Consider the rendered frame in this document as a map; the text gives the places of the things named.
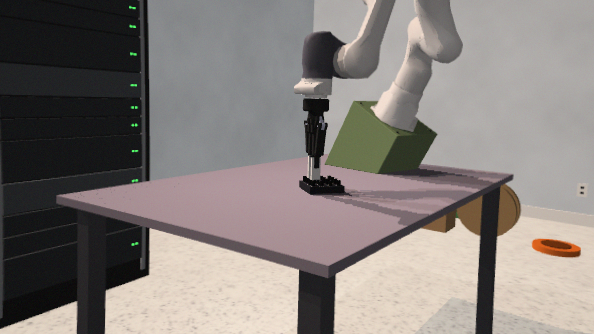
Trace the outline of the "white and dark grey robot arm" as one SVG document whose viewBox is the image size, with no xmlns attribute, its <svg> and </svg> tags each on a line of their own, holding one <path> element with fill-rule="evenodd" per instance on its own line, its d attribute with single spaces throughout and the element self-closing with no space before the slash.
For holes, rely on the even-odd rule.
<svg viewBox="0 0 594 334">
<path fill-rule="evenodd" d="M 351 46 L 329 31 L 306 36 L 302 52 L 303 75 L 294 86 L 295 94 L 327 98 L 332 95 L 333 77 L 363 79 L 377 70 L 380 46 L 396 0 L 362 1 L 368 6 L 368 12 Z M 390 91 L 383 92 L 377 105 L 371 106 L 381 121 L 411 132 L 418 121 L 415 116 L 419 101 L 432 76 L 432 59 L 450 63 L 460 56 L 463 47 L 450 0 L 414 0 L 414 6 L 417 17 L 408 26 L 410 40 L 403 65 Z"/>
</svg>

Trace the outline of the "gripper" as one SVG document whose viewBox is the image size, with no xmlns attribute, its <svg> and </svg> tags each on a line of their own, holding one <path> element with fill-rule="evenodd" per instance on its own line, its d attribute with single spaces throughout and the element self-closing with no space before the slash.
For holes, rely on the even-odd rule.
<svg viewBox="0 0 594 334">
<path fill-rule="evenodd" d="M 304 120 L 306 153 L 308 153 L 308 178 L 320 180 L 321 156 L 324 155 L 326 130 L 323 112 L 329 111 L 329 99 L 303 99 L 303 110 L 308 111 Z M 312 111 L 312 112 L 310 112 Z"/>
</svg>

